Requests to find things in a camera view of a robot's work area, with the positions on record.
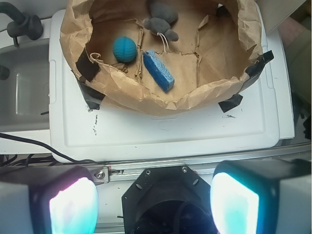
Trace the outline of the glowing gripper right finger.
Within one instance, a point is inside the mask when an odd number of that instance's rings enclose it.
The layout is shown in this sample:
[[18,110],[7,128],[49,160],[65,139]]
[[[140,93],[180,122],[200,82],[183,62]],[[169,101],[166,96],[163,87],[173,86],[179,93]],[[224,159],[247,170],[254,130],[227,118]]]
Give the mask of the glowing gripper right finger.
[[220,234],[310,234],[312,163],[222,161],[214,170],[210,204]]

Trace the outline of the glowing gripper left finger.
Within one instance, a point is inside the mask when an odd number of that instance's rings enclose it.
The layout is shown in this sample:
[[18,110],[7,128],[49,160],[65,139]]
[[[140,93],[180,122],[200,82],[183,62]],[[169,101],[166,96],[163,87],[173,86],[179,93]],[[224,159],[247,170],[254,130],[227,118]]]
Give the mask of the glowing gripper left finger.
[[98,191],[82,166],[0,169],[2,234],[93,234]]

